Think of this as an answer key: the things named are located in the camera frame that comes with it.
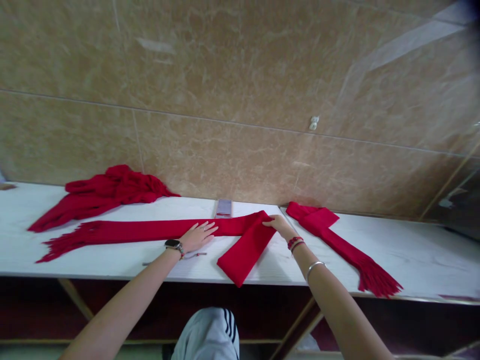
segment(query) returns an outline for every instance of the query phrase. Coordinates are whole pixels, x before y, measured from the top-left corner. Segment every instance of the silver bangle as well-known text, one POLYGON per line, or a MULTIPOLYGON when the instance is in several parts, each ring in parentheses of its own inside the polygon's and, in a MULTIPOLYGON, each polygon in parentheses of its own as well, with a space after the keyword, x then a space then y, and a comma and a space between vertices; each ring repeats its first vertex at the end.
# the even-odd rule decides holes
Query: silver bangle
POLYGON ((305 281, 306 283, 308 284, 309 283, 309 275, 310 275, 310 272, 312 271, 312 269, 317 266, 318 264, 322 264, 324 267, 327 267, 327 265, 325 265, 324 262, 321 262, 321 261, 315 261, 312 265, 310 265, 310 267, 308 268, 308 271, 306 272, 306 276, 305 276, 305 281))

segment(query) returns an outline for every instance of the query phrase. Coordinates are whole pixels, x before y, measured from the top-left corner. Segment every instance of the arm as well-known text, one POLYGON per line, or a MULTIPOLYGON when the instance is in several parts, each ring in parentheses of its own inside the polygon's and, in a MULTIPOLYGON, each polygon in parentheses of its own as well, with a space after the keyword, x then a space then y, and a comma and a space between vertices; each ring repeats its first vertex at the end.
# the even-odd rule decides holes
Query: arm
MULTIPOLYGON (((271 217, 273 221, 263 225, 276 229, 287 242, 299 236, 283 216, 271 217)), ((293 257, 304 277, 310 265, 319 261, 305 243, 295 247, 293 257)), ((346 360, 394 358, 347 289, 325 266, 314 266, 307 280, 346 360)))
MULTIPOLYGON (((209 243, 214 238, 212 233, 218 229, 218 226, 212 227, 214 224, 195 224, 187 231, 179 239, 184 251, 196 251, 209 243)), ((60 359, 114 359, 180 256, 178 250, 165 249, 95 315, 60 359)))

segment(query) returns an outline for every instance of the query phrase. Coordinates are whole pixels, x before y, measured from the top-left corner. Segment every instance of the pants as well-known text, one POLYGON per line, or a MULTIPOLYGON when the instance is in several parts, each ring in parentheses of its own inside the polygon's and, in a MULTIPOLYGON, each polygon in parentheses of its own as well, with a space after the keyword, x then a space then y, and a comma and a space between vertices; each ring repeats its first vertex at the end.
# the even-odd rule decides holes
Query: pants
POLYGON ((171 360, 239 360, 239 332, 230 310, 207 307, 188 320, 171 360))

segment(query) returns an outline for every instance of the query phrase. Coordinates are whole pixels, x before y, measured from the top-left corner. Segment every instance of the smartwatch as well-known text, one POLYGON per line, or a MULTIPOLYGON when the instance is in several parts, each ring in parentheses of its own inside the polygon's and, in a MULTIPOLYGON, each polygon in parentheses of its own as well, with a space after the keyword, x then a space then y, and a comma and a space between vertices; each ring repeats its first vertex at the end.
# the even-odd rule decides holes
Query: smartwatch
POLYGON ((165 247, 168 249, 178 250, 181 254, 180 260, 184 258, 184 255, 185 255, 184 247, 182 246, 182 243, 180 241, 175 239, 167 240, 165 241, 165 247))

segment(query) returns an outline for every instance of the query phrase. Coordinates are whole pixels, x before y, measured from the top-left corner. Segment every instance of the folded scarf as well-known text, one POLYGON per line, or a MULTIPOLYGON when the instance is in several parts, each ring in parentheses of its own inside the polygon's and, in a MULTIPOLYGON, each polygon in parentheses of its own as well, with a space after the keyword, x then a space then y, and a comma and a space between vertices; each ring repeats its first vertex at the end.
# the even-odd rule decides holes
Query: folded scarf
POLYGON ((337 254, 355 267, 360 275, 358 290, 370 290, 376 297, 389 297, 403 287, 370 256, 358 250, 329 229, 339 217, 326 207, 302 206, 291 201, 286 213, 308 232, 319 237, 337 254))
MULTIPOLYGON (((178 239, 195 223, 202 224, 212 220, 83 222, 74 232, 45 242, 50 251, 37 263, 49 262, 86 245, 178 239)), ((271 220, 265 211, 241 217, 214 219, 215 226, 218 226, 218 230, 214 233, 215 236, 242 235, 217 261, 218 266, 238 287, 242 286, 276 232, 274 228, 262 225, 262 222, 271 220)))
POLYGON ((90 180, 69 182, 65 190, 69 194, 35 221, 29 231, 41 233, 73 219, 98 216, 122 204, 153 203, 162 196, 180 196, 155 176, 132 171, 127 165, 109 167, 105 174, 90 180))

